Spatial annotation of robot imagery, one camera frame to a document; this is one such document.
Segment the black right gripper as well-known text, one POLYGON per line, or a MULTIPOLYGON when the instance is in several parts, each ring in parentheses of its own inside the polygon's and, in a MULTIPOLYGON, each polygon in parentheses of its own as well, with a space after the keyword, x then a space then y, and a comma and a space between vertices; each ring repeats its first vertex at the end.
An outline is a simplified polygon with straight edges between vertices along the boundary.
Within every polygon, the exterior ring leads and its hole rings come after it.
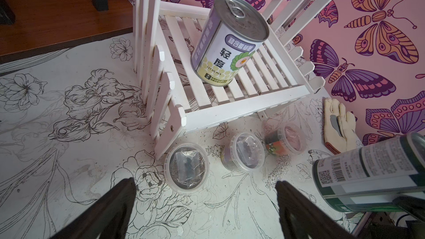
POLYGON ((423 239, 425 200, 400 196, 392 203, 404 212, 367 212, 352 235, 357 239, 423 239))

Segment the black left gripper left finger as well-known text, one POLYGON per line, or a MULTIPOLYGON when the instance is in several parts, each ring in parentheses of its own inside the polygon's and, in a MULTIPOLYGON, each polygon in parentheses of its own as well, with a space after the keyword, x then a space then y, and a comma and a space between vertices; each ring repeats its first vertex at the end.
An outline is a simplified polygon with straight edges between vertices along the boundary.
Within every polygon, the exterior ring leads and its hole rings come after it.
POLYGON ((124 239, 135 199, 134 179, 123 179, 52 238, 124 239))

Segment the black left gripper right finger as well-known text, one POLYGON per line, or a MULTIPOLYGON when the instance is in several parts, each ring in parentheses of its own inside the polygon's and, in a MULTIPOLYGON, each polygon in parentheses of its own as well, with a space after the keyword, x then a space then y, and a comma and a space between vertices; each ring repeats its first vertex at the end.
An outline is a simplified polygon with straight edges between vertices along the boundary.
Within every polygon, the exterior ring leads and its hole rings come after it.
POLYGON ((287 181, 278 181, 280 224, 286 239, 353 239, 354 236, 287 181))

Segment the yellow seed jar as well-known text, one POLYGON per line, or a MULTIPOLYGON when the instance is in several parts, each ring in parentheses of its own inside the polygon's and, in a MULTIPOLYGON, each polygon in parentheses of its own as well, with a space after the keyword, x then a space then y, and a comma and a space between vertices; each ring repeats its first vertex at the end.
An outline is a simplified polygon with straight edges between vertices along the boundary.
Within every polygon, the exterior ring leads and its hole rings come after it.
POLYGON ((207 152, 195 143, 172 148, 164 164, 168 186, 179 194, 189 195, 203 188, 210 173, 207 152))

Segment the dark seed jar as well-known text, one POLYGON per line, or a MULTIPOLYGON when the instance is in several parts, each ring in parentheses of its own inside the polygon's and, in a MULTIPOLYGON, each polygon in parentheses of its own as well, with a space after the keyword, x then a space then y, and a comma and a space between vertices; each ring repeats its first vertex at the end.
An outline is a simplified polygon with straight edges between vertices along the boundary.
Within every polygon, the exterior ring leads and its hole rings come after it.
POLYGON ((221 162, 231 172, 257 172, 265 162, 265 148, 253 133, 239 133, 222 151, 221 162))

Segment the red seed jar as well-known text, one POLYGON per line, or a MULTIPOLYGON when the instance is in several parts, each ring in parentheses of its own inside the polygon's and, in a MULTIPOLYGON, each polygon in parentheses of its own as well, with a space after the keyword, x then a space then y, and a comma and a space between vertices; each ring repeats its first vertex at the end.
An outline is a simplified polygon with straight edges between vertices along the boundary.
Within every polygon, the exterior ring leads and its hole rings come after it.
POLYGON ((265 135, 265 147, 276 156, 299 155, 307 148, 303 131, 293 123, 284 123, 265 135))

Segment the green watermelon can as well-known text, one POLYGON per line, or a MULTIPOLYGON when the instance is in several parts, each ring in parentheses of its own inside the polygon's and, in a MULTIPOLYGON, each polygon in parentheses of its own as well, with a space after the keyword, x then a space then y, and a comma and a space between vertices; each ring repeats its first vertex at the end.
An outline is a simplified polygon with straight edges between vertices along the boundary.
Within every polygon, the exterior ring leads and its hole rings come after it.
POLYGON ((400 211, 398 197, 425 199, 425 138, 416 132, 316 160, 315 185, 339 212, 400 211))

